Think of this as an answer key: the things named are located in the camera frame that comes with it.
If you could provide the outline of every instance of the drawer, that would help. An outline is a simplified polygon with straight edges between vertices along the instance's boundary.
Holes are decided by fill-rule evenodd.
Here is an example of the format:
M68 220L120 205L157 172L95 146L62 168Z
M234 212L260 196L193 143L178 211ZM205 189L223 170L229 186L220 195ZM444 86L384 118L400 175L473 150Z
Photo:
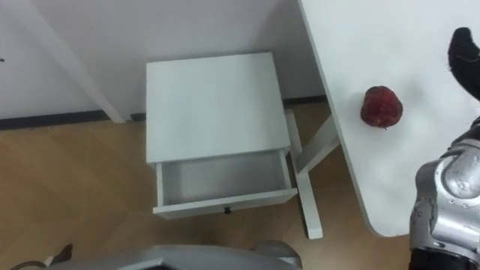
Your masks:
M157 163L157 207L164 218L183 218L285 203L292 188L285 151Z

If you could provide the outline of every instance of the red apple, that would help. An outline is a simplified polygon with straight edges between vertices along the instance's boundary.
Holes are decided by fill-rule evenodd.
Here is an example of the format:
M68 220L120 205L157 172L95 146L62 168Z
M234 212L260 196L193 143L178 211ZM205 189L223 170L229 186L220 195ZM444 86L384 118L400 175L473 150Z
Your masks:
M365 92L361 119L372 127L388 128L400 121L404 106L397 95L385 86L374 86Z

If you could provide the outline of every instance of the white nightstand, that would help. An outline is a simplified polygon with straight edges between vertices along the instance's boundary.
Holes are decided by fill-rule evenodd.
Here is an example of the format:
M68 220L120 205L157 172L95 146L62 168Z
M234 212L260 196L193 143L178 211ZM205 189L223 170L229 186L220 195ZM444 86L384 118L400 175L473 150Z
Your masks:
M147 64L154 213L180 218L284 203L297 194L271 53Z

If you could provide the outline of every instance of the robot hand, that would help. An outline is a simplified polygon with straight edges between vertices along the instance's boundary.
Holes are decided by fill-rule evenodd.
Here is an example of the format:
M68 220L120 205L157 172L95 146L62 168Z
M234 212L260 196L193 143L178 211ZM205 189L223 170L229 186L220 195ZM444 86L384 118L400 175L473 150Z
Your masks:
M480 50L470 30L451 39L448 61L455 79L480 100ZM415 179L410 217L411 270L477 269L480 266L480 118L440 159Z

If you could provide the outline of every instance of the white wall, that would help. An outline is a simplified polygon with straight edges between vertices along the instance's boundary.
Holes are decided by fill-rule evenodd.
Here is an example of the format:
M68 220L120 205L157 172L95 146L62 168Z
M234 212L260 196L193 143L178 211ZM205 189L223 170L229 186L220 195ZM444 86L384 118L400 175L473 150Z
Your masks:
M3 8L0 57L0 119L98 110Z
M271 50L283 98L322 95L296 0L34 0L127 117L145 111L145 63Z

